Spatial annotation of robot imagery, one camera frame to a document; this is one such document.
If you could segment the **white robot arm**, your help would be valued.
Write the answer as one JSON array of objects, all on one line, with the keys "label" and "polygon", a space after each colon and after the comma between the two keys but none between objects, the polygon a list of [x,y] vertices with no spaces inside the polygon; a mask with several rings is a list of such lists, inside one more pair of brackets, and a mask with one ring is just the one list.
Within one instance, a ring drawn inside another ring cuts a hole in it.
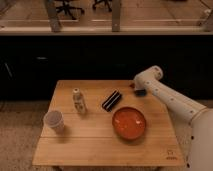
[{"label": "white robot arm", "polygon": [[150,92],[192,127],[185,171],[213,171],[213,108],[161,83],[162,77],[162,69],[151,66],[135,75],[134,89]]}]

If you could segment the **blue object under arm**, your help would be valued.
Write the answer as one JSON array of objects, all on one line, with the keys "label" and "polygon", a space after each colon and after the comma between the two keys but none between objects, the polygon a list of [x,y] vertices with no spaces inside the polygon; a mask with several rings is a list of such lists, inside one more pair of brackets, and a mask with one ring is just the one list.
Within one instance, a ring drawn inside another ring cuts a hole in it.
[{"label": "blue object under arm", "polygon": [[145,89],[143,89],[143,90],[135,90],[134,93],[135,93],[135,95],[137,97],[144,97],[147,94]]}]

